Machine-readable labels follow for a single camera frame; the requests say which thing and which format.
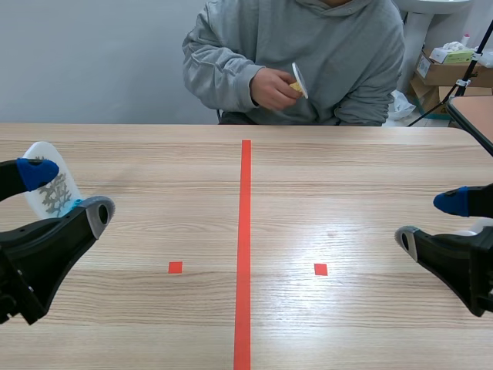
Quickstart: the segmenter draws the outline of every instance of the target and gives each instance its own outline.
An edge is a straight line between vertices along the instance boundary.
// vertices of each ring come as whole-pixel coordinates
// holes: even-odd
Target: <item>gray wall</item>
[[[205,0],[0,0],[0,123],[216,123],[183,87]]]

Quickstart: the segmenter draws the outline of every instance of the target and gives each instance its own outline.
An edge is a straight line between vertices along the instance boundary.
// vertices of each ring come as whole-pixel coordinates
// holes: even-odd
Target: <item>person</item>
[[[216,0],[183,42],[186,88],[221,123],[381,126],[404,55],[392,0]],[[292,63],[309,99],[292,89]]]

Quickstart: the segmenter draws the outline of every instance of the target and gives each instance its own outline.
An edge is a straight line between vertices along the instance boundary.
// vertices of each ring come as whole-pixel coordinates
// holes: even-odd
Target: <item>cardboard box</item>
[[[422,52],[416,66],[416,73],[426,86],[453,86],[462,79],[470,63],[440,64],[428,57],[429,53]],[[476,65],[470,87],[493,88],[493,68]]]
[[[430,54],[430,59],[440,64],[470,63],[474,50],[458,50],[452,52],[442,48],[435,48]]]
[[[451,86],[427,86],[421,80],[417,73],[414,74],[411,80],[411,88],[409,95],[411,102],[416,105],[420,114],[426,113],[428,110],[439,104],[445,99]],[[491,96],[493,89],[484,87],[468,87],[465,92],[466,96]],[[429,116],[429,119],[445,119],[450,120],[451,117],[447,112],[445,105],[437,108]]]

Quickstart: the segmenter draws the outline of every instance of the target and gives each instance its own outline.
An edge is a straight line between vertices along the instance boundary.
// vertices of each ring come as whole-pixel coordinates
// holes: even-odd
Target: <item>hand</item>
[[[263,108],[285,110],[296,104],[303,94],[290,87],[296,79],[289,73],[262,68],[253,77],[250,87],[252,99]]]

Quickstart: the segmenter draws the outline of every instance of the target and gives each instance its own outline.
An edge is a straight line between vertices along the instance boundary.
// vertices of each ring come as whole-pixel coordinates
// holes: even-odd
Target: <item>wood grain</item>
[[[493,316],[471,316],[394,242],[472,220],[434,195],[492,181],[455,129],[0,125],[0,160],[54,143],[116,215],[51,311],[0,327],[1,368],[233,366],[241,140],[253,142],[252,369],[490,369]],[[2,202],[0,230],[35,220]],[[183,261],[183,274],[167,274]],[[329,276],[314,275],[325,263]]]

